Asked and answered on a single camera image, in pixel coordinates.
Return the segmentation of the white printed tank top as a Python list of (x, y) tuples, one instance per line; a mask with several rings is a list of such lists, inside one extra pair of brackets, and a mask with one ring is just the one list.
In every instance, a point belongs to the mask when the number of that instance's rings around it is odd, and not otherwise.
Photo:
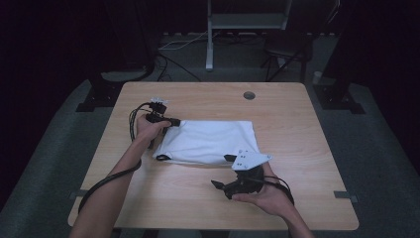
[(225, 166), (225, 155), (260, 151), (252, 121), (182, 120), (170, 127), (153, 158), (176, 164)]

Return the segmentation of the white metal stand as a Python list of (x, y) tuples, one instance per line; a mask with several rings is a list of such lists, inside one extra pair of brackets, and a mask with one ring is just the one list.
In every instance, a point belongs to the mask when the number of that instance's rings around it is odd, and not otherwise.
[(284, 30), (293, 0), (285, 0), (281, 13), (221, 13), (212, 11), (212, 0), (207, 0), (207, 50), (205, 68), (214, 68), (214, 30)]

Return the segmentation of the grey round floor base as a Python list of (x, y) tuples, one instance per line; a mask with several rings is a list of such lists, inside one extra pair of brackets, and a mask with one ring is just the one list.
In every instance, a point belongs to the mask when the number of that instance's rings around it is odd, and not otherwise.
[(133, 81), (137, 80), (140, 77), (144, 76), (147, 73), (145, 69), (135, 68), (135, 69), (124, 69), (124, 70), (114, 70), (114, 71), (105, 71), (101, 73), (103, 79), (113, 82), (123, 82), (123, 81)]

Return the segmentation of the black chair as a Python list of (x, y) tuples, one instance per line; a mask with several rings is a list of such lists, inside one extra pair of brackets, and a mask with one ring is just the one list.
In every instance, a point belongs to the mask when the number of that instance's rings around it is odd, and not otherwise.
[[(303, 83), (307, 64), (313, 57), (313, 42), (312, 35), (303, 33), (281, 31), (268, 35), (263, 45), (263, 50), (268, 55), (267, 60), (262, 64), (262, 67), (267, 66), (265, 81), (272, 81), (293, 61), (298, 61), (300, 63), (299, 81)], [(270, 73), (271, 62), (277, 59), (283, 59), (284, 63), (276, 72)]]

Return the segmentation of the grey tape strip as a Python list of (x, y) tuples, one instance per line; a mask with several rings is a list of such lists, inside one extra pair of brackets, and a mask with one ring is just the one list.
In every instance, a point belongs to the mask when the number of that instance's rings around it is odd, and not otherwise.
[(348, 199), (351, 203), (358, 203), (359, 202), (358, 198), (355, 195), (350, 194), (347, 191), (337, 191), (337, 190), (335, 190), (334, 195), (335, 195), (336, 198)]
[(77, 197), (83, 197), (86, 193), (87, 193), (87, 191), (85, 189), (79, 189), (79, 190), (76, 190), (76, 191), (72, 191), (69, 194), (68, 198), (72, 199), (72, 200), (75, 200)]

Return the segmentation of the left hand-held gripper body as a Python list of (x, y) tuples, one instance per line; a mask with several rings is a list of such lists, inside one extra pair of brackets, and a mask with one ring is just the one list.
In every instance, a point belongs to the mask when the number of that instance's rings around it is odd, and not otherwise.
[(148, 103), (152, 112), (146, 115), (146, 119), (151, 123), (168, 121), (168, 118), (164, 116), (164, 113), (166, 111), (166, 103), (167, 101), (164, 99), (161, 99), (159, 97), (153, 97)]

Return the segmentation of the person's right hand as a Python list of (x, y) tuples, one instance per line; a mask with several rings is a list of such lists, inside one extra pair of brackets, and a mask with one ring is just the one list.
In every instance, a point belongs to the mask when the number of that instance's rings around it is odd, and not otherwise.
[(269, 163), (264, 163), (263, 180), (267, 182), (262, 186), (260, 192), (256, 194), (238, 193), (232, 196), (232, 199), (240, 202), (253, 204), (270, 215), (276, 215), (285, 218), (294, 208), (288, 199), (286, 193), (279, 188), (279, 177), (273, 172)]

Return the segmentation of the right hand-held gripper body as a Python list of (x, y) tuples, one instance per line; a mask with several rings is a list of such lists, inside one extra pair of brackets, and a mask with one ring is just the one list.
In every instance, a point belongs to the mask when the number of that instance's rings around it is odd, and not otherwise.
[(232, 162), (232, 170), (237, 178), (225, 184), (225, 195), (231, 199), (237, 193), (259, 192), (263, 187), (263, 164), (271, 159), (271, 155), (241, 150)]

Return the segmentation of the person's left hand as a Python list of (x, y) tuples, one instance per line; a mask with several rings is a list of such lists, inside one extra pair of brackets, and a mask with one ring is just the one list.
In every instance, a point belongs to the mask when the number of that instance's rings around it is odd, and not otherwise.
[(156, 123), (149, 122), (145, 115), (137, 118), (137, 135), (136, 141), (151, 142), (158, 133), (171, 125), (168, 121), (160, 121)]

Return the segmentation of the black stand base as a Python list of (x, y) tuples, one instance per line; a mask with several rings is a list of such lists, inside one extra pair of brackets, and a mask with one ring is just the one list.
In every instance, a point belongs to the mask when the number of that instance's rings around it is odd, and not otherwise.
[(349, 92), (348, 83), (314, 85), (314, 91), (324, 110), (349, 110), (352, 114), (365, 114), (362, 105)]
[(91, 87), (84, 101), (79, 103), (77, 112), (93, 112), (98, 107), (114, 107), (123, 82), (109, 81), (100, 77), (88, 79)]

